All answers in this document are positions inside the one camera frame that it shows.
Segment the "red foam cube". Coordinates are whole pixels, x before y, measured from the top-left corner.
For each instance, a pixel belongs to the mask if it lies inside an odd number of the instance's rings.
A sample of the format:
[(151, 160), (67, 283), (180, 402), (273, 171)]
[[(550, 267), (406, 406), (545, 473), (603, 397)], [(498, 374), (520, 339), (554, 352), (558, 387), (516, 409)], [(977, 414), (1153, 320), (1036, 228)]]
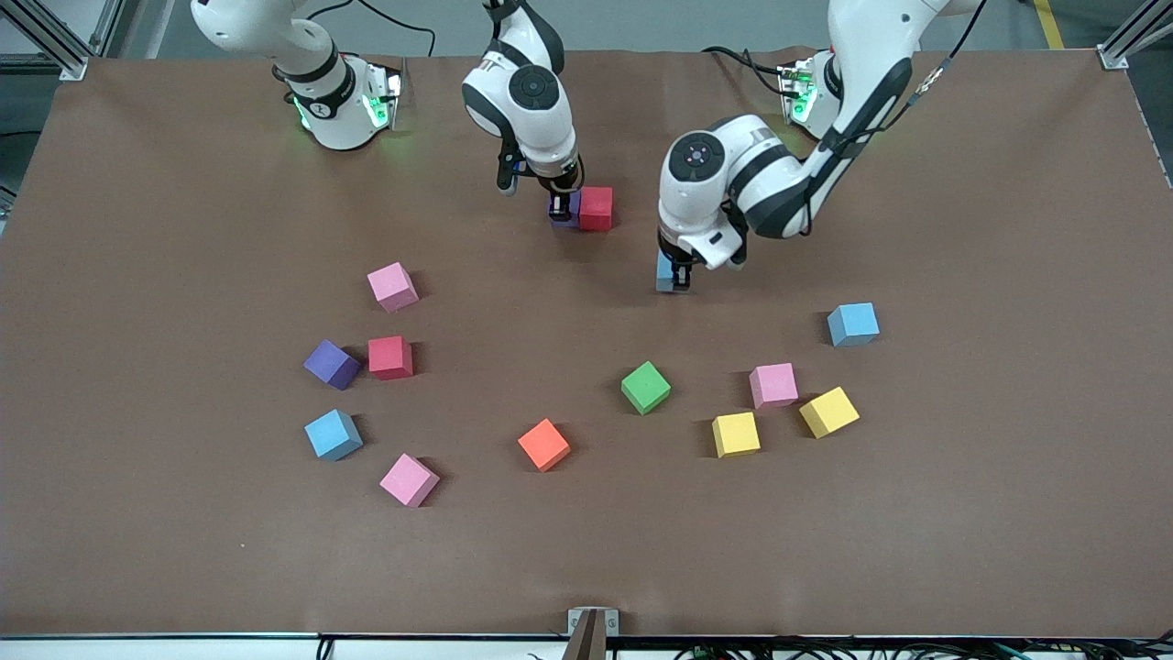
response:
[(613, 189), (584, 185), (579, 191), (578, 229), (610, 231), (613, 227)]
[(367, 370), (378, 380), (414, 376), (413, 349), (402, 335), (372, 338), (367, 342)]

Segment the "green foam cube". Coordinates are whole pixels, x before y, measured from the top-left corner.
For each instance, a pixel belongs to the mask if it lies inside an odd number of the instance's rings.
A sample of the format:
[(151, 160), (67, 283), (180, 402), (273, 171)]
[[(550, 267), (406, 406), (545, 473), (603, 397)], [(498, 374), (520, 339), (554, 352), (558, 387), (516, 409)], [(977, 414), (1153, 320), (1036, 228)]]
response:
[(644, 362), (621, 380), (621, 392), (633, 410), (645, 416), (670, 396), (672, 388), (662, 370), (651, 362)]

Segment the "orange foam cube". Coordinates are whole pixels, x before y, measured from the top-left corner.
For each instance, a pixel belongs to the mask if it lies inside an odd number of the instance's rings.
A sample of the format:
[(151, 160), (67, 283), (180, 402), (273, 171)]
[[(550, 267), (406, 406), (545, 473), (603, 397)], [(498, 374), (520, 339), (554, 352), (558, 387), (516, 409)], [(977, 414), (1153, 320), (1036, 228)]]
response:
[(517, 444), (526, 456), (533, 461), (533, 467), (541, 472), (549, 471), (572, 451), (572, 447), (550, 419), (542, 419), (531, 430), (521, 435)]

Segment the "pink foam cube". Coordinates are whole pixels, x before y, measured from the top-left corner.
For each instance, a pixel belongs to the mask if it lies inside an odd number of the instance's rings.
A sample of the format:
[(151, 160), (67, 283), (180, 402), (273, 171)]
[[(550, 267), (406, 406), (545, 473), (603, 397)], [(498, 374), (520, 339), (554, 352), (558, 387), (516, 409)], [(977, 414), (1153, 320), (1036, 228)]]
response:
[(750, 373), (750, 386), (755, 410), (784, 408), (799, 400), (792, 363), (759, 365)]
[(440, 481), (422, 460), (402, 454), (378, 481), (378, 487), (404, 506), (422, 506)]
[(389, 266), (369, 272), (366, 279), (369, 284), (369, 291), (377, 298), (377, 304), (386, 313), (396, 313), (420, 300), (413, 280), (411, 280), (411, 273), (399, 261), (389, 263)]

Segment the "yellow foam cube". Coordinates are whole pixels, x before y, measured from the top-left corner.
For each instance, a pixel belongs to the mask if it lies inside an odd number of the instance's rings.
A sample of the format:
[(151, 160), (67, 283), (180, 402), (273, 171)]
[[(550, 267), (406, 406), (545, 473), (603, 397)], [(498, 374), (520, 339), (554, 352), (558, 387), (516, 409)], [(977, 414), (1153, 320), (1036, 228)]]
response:
[(753, 411), (724, 414), (713, 419), (718, 458), (745, 456), (760, 451), (760, 437)]
[(861, 419), (861, 414), (842, 386), (818, 394), (816, 397), (801, 404), (799, 413), (814, 438), (827, 437)]

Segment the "table cover sheet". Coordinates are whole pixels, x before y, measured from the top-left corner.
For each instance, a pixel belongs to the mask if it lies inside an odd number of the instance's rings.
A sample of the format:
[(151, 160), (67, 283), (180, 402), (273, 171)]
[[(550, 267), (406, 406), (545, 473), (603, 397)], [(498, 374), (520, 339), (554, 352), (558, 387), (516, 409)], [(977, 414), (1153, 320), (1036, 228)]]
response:
[[(404, 132), (314, 145), (262, 62), (104, 60), (61, 86), (0, 241), (0, 633), (1157, 637), (1173, 628), (1173, 191), (1125, 72), (967, 52), (809, 237), (658, 295), (680, 134), (779, 125), (746, 72), (578, 52), (586, 179), (557, 231), (493, 184), (467, 57), (411, 63)], [(399, 261), (396, 313), (367, 275)], [(881, 333), (834, 347), (872, 302)], [(367, 342), (404, 336), (414, 376)], [(334, 342), (344, 392), (304, 360)], [(640, 416), (621, 380), (672, 392)], [(750, 373), (799, 400), (755, 410)], [(801, 404), (861, 414), (814, 438)], [(331, 410), (364, 445), (319, 460)], [(752, 411), (760, 451), (716, 454)], [(550, 419), (571, 453), (517, 444)], [(378, 487), (399, 455), (422, 506)]]

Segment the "aluminium frame post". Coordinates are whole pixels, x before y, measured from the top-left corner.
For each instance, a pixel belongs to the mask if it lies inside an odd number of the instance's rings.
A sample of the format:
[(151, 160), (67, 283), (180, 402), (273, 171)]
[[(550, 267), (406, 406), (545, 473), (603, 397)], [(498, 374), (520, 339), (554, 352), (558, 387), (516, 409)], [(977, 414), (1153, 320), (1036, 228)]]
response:
[(1104, 70), (1127, 70), (1127, 56), (1168, 35), (1173, 35), (1173, 0), (1144, 0), (1096, 50)]
[(111, 54), (129, 0), (0, 0), (0, 72), (57, 72), (84, 79)]

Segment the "white table edge rail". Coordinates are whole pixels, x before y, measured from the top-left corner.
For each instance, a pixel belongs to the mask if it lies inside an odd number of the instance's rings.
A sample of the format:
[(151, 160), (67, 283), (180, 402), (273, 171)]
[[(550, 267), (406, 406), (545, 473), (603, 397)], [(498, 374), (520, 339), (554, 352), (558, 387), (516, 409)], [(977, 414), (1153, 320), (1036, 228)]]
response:
[[(567, 633), (0, 635), (0, 660), (561, 660)], [(621, 635), (605, 660), (1173, 660), (1157, 637)]]

